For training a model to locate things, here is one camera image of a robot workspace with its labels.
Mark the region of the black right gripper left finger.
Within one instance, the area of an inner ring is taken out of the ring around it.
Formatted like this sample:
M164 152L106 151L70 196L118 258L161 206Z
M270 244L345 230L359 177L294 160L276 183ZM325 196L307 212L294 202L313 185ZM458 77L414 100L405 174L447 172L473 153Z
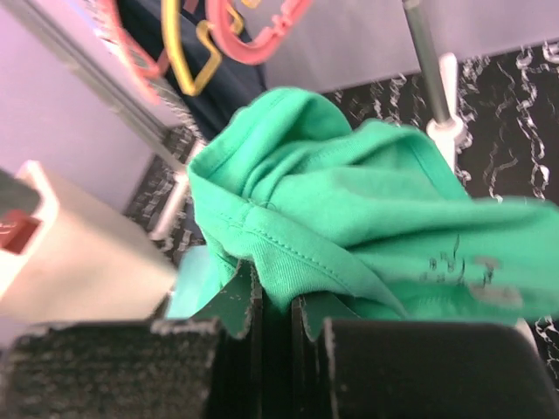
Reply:
M261 332L247 262L189 319L29 326L1 357L1 415L259 418Z

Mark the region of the navy blue tank top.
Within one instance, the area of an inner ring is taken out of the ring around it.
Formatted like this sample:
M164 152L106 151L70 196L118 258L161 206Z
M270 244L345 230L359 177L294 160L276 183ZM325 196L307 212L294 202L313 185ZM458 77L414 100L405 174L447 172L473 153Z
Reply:
M154 60L163 53L161 29L161 3L152 0L119 1L118 9L124 29ZM202 1L182 1L181 40L189 69L193 74L204 66L210 57L196 36L196 25L205 20ZM165 78L182 99L207 141L213 140L229 123L240 107L247 106L266 89L262 65L241 64L227 56L216 73L196 97L183 94L174 73L168 69Z

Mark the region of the pink plastic hanger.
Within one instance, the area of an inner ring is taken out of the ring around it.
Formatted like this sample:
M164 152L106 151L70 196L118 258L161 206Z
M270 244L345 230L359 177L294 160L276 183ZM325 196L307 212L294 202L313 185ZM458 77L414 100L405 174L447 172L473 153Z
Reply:
M312 1L305 0L285 1L280 6L280 14L272 16L272 25L264 27L249 43L242 41L232 29L236 10L231 1L206 1L205 9L218 47L242 64L260 65L278 50L311 4Z

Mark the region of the green tank top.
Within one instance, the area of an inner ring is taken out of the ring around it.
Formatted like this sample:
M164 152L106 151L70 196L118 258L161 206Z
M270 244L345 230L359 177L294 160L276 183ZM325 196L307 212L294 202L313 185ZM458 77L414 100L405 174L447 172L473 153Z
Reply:
M370 319L558 311L557 207L470 197L416 128L353 129L319 94L277 88L237 112L188 177L213 286L247 260L280 309L332 292Z

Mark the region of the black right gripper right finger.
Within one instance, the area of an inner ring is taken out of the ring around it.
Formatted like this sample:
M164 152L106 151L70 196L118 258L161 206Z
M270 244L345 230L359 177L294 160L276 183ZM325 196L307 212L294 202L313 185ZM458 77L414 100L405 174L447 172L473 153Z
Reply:
M298 418L555 418L535 346L511 326L359 318L335 295L291 306Z

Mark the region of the coral pink hanger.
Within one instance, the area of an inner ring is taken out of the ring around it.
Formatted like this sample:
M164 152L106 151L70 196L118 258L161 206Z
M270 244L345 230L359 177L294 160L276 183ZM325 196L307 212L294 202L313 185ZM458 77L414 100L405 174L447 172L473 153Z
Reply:
M141 48L123 28L116 1L101 0L97 5L102 22L101 39L108 42L109 51L120 60L145 98L156 104L158 95L150 82L164 76L169 69L167 53L162 52L157 60L153 60Z

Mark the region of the yellow hanger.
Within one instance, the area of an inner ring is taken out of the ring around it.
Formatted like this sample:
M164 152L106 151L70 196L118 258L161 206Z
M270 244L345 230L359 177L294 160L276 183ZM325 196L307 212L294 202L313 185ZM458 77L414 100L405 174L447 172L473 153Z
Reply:
M261 66L241 64L217 47L204 1L161 1L160 16L164 50L183 96L239 107L266 90Z

